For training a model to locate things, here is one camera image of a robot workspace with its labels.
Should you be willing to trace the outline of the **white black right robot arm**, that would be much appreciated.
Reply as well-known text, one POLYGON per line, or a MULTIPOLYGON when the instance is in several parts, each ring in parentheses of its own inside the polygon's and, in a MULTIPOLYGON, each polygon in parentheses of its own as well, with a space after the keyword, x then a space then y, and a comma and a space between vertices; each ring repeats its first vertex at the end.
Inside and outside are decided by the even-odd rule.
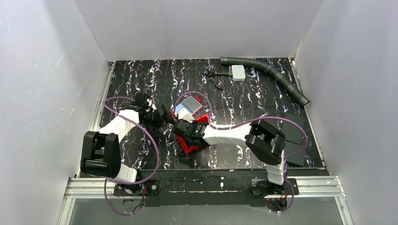
POLYGON ((182 109, 177 114, 172 132, 185 153, 218 144, 249 148, 258 160, 265 163, 270 183, 282 185, 285 182, 285 135, 265 119, 255 118, 238 126, 216 126, 208 122, 207 114, 194 119, 182 109))

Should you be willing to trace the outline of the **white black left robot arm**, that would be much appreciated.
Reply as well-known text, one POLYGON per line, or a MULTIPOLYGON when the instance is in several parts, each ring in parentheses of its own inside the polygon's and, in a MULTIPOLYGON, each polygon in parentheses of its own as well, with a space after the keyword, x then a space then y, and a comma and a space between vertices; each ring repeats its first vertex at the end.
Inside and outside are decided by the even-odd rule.
POLYGON ((83 138, 80 170, 81 173, 110 179, 119 184, 137 185, 148 181, 156 169, 141 180, 138 171, 122 163, 120 142, 135 127, 141 129, 155 147, 156 156, 160 151, 153 134, 167 124, 175 124, 176 119, 165 106, 157 107, 150 95, 140 92, 131 100, 131 105, 117 112, 116 117, 97 131, 88 131, 83 138))

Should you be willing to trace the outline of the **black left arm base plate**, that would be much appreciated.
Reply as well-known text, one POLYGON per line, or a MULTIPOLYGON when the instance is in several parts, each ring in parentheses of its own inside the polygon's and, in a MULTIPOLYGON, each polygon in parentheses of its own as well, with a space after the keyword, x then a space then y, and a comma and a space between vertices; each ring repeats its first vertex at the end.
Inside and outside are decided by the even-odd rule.
POLYGON ((159 192, 159 180, 148 180, 136 185, 117 184, 114 188, 114 196, 158 196, 159 192))

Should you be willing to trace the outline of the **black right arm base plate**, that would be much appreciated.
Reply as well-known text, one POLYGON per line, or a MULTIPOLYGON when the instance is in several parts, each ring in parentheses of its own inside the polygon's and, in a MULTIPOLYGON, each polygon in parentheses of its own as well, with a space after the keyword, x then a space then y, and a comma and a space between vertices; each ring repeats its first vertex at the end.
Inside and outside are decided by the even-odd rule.
POLYGON ((288 178, 282 185, 271 183, 267 179, 252 179, 248 194, 254 198, 270 195, 285 198, 289 195, 298 195, 299 188, 296 179, 288 178))

